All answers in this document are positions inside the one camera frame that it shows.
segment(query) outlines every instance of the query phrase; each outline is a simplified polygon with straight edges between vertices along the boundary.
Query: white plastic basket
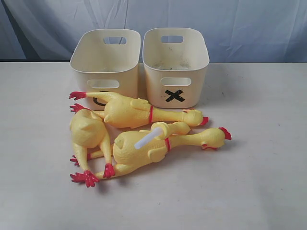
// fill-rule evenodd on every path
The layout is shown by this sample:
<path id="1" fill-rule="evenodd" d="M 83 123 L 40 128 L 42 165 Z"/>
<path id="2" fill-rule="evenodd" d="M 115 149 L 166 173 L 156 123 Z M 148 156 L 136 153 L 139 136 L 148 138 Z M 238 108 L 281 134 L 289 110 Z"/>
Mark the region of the white plastic basket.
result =
<path id="1" fill-rule="evenodd" d="M 137 98 L 141 36 L 134 30 L 98 29 L 85 33 L 71 57 L 83 92 L 118 92 Z M 104 102 L 87 98 L 88 107 L 103 110 Z"/>
<path id="2" fill-rule="evenodd" d="M 155 28 L 145 34 L 143 62 L 149 102 L 190 108 L 200 99 L 209 55 L 203 36 L 190 28 Z"/>

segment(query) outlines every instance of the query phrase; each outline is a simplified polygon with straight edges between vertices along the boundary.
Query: white table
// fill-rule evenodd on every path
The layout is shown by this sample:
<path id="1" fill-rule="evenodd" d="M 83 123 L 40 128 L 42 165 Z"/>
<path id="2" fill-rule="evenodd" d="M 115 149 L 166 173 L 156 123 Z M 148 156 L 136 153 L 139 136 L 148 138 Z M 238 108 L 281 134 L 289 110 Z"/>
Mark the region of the white table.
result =
<path id="1" fill-rule="evenodd" d="M 0 229 L 307 229 L 306 88 L 307 64 L 210 64 L 196 108 L 233 140 L 86 188 L 70 178 L 69 63 L 0 63 Z"/>

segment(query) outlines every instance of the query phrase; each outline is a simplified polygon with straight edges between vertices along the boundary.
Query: red comb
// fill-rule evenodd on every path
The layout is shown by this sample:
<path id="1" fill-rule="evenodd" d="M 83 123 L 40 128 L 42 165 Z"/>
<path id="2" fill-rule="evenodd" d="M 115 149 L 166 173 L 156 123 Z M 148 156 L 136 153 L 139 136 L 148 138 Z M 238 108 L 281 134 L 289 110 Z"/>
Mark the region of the red comb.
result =
<path id="1" fill-rule="evenodd" d="M 209 117 L 204 116 L 203 119 L 202 119 L 202 122 L 201 122 L 199 125 L 200 125 L 200 126 L 203 126 L 203 125 L 205 125 L 208 121 L 209 121 Z"/>
<path id="2" fill-rule="evenodd" d="M 220 127 L 220 130 L 222 130 L 225 133 L 225 139 L 226 140 L 231 140 L 231 134 L 227 131 L 227 129 Z"/>

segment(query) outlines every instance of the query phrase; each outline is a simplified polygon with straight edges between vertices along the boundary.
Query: plastic bin handle hole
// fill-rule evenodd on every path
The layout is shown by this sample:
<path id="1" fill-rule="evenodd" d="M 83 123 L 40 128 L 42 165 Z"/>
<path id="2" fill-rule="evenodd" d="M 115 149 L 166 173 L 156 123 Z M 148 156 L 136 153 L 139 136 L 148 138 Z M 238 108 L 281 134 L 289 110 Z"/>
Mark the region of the plastic bin handle hole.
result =
<path id="1" fill-rule="evenodd" d="M 189 86 L 191 78 L 162 78 L 161 83 L 164 86 Z"/>
<path id="2" fill-rule="evenodd" d="M 87 84 L 93 89 L 116 89 L 119 87 L 117 80 L 89 80 Z"/>
<path id="3" fill-rule="evenodd" d="M 104 43 L 106 45 L 124 45 L 127 43 L 125 37 L 105 37 Z"/>
<path id="4" fill-rule="evenodd" d="M 161 42 L 162 43 L 182 43 L 183 36 L 176 36 L 176 35 L 162 36 Z"/>

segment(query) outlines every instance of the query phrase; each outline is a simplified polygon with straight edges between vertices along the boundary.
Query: yellow rubber chicken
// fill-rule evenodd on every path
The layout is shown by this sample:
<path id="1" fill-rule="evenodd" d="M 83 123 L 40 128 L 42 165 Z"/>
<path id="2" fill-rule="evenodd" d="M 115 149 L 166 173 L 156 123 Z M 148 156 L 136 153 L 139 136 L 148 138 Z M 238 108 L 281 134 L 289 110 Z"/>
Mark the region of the yellow rubber chicken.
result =
<path id="1" fill-rule="evenodd" d="M 116 128 L 137 128 L 157 121 L 183 121 L 190 127 L 205 125 L 208 117 L 203 117 L 198 110 L 182 112 L 164 111 L 153 107 L 147 100 L 123 96 L 116 92 L 72 92 L 69 98 L 75 100 L 94 97 L 106 102 L 104 111 L 94 111 L 104 122 Z M 73 112 L 84 109 L 75 104 Z"/>
<path id="2" fill-rule="evenodd" d="M 116 161 L 114 166 L 114 177 L 123 176 L 132 171 L 153 163 L 161 161 L 165 155 L 174 147 L 180 145 L 201 146 L 204 150 L 217 149 L 224 145 L 224 140 L 231 140 L 230 133 L 223 127 L 209 128 L 201 133 L 186 135 L 190 127 L 184 122 L 166 124 L 164 122 L 154 123 L 153 128 L 160 127 L 163 134 L 151 140 L 140 149 L 135 149 L 135 143 L 149 133 L 148 130 L 128 131 L 118 135 L 113 145 L 113 155 Z M 104 152 L 96 152 L 90 158 L 103 157 Z M 95 177 L 99 180 L 106 179 L 105 171 L 98 172 Z M 72 175 L 73 182 L 86 182 L 86 175 L 77 173 Z"/>
<path id="3" fill-rule="evenodd" d="M 71 161 L 75 165 L 80 165 L 84 170 L 84 182 L 86 186 L 94 187 L 95 182 L 99 180 L 90 171 L 87 160 L 90 156 L 100 155 L 101 151 L 94 152 L 91 155 L 87 154 L 87 149 L 99 146 L 106 159 L 106 166 L 104 171 L 104 178 L 110 178 L 115 175 L 112 166 L 112 154 L 110 147 L 110 137 L 106 130 L 102 119 L 94 112 L 88 109 L 78 111 L 72 118 L 70 123 L 72 148 L 75 153 Z"/>

